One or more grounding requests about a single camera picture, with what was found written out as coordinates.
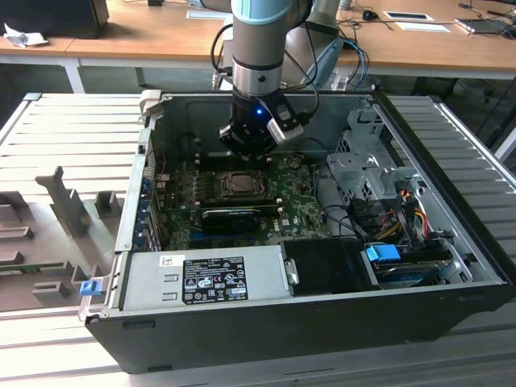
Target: blue drive latch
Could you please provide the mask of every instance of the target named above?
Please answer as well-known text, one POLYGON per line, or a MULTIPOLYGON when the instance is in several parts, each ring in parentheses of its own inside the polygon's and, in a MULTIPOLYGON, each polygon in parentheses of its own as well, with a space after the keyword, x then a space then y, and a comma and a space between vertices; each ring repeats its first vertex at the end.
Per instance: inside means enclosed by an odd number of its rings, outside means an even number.
POLYGON ((102 280, 83 281, 79 294, 85 296, 102 296, 102 280))
POLYGON ((370 262, 400 260, 400 253, 393 244, 374 244, 365 250, 370 262))

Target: power supply label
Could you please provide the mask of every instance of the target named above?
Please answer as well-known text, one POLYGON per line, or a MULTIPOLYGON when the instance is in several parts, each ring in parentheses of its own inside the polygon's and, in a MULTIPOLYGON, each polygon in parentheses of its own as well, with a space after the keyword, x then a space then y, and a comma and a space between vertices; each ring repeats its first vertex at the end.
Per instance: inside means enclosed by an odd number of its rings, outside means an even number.
POLYGON ((243 257, 185 260, 183 302, 186 305, 248 299, 243 257))

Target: tablet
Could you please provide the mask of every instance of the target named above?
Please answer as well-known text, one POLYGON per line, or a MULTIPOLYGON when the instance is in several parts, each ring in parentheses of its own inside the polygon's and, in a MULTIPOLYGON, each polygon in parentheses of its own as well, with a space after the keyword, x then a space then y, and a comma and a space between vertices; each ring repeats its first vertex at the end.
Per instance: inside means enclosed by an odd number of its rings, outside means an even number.
POLYGON ((509 24, 502 20, 456 19, 456 23, 472 34, 500 34, 509 24))

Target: wooden desk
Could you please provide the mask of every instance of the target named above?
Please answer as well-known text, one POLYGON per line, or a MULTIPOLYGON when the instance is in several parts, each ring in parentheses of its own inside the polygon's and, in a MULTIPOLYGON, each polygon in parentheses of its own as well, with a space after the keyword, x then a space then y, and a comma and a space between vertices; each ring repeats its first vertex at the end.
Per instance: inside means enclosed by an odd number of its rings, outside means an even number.
POLYGON ((66 49, 73 38, 50 38, 50 44, 20 48, 13 46, 7 39, 0 39, 0 55, 13 56, 66 56, 66 49))
MULTIPOLYGON (((187 6, 165 3, 107 0, 110 21, 98 40, 51 39, 51 44, 25 50, 0 40, 0 63, 62 65, 75 93, 84 93, 81 66, 135 67, 143 84, 141 68, 209 69, 210 46, 222 26, 220 20, 187 19, 187 6)), ((383 20, 383 10, 428 13, 436 22, 476 18, 457 6, 457 0, 360 0, 372 6, 383 20)), ((481 11, 508 11, 510 6, 475 0, 481 11)), ((341 12, 340 18, 361 20, 362 10, 341 12)), ((447 25, 451 33, 403 31, 396 24, 363 23, 357 31, 360 46, 369 54, 369 73, 427 77, 512 79, 516 73, 516 42, 501 36, 471 35, 460 26, 447 25)), ((349 27, 343 30, 353 36, 349 27)), ((349 74, 357 56, 345 51, 338 70, 349 74)))
POLYGON ((210 60, 220 20, 187 19, 187 5, 107 0, 109 24, 98 40, 74 40, 68 56, 145 60, 210 60))
MULTIPOLYGON (((424 13, 434 23, 454 23, 455 19, 476 19, 475 13, 457 6, 458 0, 360 0, 362 6, 372 6, 384 21, 391 20, 384 10, 424 13)), ((486 15, 487 10, 507 12, 510 6, 474 1, 477 10, 486 15)), ((362 9, 339 12, 339 19, 362 20, 362 9)), ((353 37, 350 27, 342 24, 348 37, 353 37)), ((483 73, 483 77, 512 78, 516 73, 516 41, 498 35, 470 35, 461 26, 445 25, 450 33, 403 31, 395 23, 364 22, 357 30, 360 46, 368 53, 370 72, 399 75, 419 75, 422 71, 439 76, 483 73)), ((344 53, 339 64, 356 64, 356 54, 344 53)))

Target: floor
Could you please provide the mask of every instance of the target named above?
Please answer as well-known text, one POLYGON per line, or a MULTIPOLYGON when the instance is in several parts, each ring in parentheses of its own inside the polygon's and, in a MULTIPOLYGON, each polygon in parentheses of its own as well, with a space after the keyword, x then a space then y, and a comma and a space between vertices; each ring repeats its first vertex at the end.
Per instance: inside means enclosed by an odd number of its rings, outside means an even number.
MULTIPOLYGON (((203 91, 211 89, 211 70, 197 69, 145 69, 149 87, 171 92, 203 91)), ((81 69, 87 93, 141 93, 143 88, 136 81, 134 69, 99 68, 81 69)), ((387 94, 410 95, 414 88, 413 77, 376 77, 381 89, 387 94)), ((503 95, 510 81, 459 81, 445 102, 454 113, 473 131, 477 131, 486 115, 503 95), (483 89, 491 88, 493 95, 485 100, 483 89)), ((430 79, 426 88, 431 94, 439 94, 449 85, 444 80, 430 79)), ((26 93, 71 93, 71 87, 63 68, 59 66, 0 65, 0 127, 9 118, 26 93)), ((516 86, 507 94, 479 134, 483 141, 503 119, 516 100, 516 86)), ((507 161, 516 167, 516 157, 507 161)))

